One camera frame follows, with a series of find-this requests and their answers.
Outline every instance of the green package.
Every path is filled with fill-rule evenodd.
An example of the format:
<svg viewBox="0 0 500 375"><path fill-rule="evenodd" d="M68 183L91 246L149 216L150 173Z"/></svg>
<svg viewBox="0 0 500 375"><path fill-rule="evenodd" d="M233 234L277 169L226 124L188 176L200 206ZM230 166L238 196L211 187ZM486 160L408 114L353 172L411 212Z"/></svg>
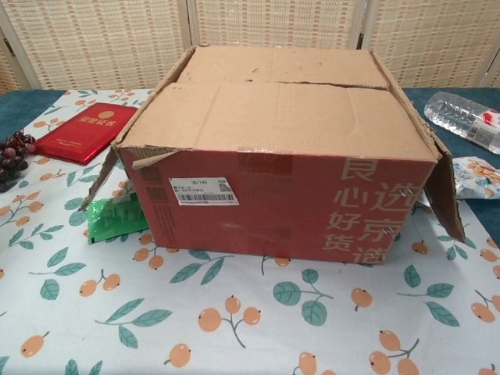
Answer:
<svg viewBox="0 0 500 375"><path fill-rule="evenodd" d="M149 228L135 193L92 201L87 217L89 244Z"/></svg>

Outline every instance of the red printed box side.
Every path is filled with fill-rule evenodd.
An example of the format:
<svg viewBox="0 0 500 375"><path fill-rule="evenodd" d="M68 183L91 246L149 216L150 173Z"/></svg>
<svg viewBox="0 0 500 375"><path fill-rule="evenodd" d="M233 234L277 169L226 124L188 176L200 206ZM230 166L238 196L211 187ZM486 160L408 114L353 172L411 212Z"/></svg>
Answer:
<svg viewBox="0 0 500 375"><path fill-rule="evenodd" d="M131 155L123 157L129 166ZM157 245L380 263L433 166L402 160L179 152L129 174ZM240 205L179 205L168 182L172 177L226 177Z"/></svg>

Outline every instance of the teal table edge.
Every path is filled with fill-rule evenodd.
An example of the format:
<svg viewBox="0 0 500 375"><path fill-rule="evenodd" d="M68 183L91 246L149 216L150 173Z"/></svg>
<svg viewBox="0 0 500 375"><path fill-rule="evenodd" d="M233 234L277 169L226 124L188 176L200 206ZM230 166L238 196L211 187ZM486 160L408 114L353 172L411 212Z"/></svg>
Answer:
<svg viewBox="0 0 500 375"><path fill-rule="evenodd" d="M415 108L425 119L423 107L428 98L438 91L447 91L479 102L485 106L500 109L500 88L407 88ZM0 138L6 138L22 129L48 110L65 91L62 90L24 90L10 91L0 96ZM492 166L500 169L500 155L495 155L472 142L466 141L440 127L431 124L439 138L450 149L454 157L477 156L487 160ZM500 200L467 200L470 208L477 216L493 240L500 244Z"/></svg>

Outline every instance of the snack bag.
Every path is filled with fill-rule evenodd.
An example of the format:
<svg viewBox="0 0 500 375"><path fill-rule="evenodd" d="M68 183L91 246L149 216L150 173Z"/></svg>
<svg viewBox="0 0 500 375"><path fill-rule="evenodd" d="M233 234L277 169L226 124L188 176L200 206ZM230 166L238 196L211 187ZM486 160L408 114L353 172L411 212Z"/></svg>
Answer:
<svg viewBox="0 0 500 375"><path fill-rule="evenodd" d="M87 217L89 244L149 228L135 193L92 201Z"/></svg>
<svg viewBox="0 0 500 375"><path fill-rule="evenodd" d="M476 157L454 158L458 199L499 199L500 170Z"/></svg>

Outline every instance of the barcode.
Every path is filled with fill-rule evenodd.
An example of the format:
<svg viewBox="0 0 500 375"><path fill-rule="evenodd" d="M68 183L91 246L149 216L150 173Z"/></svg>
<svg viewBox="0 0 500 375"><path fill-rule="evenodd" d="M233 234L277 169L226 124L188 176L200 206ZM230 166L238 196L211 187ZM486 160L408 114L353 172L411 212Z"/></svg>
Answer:
<svg viewBox="0 0 500 375"><path fill-rule="evenodd" d="M181 201L233 201L232 194L179 194Z"/></svg>
<svg viewBox="0 0 500 375"><path fill-rule="evenodd" d="M229 189L229 187L225 184L219 184L219 189L221 192L231 192L231 189Z"/></svg>

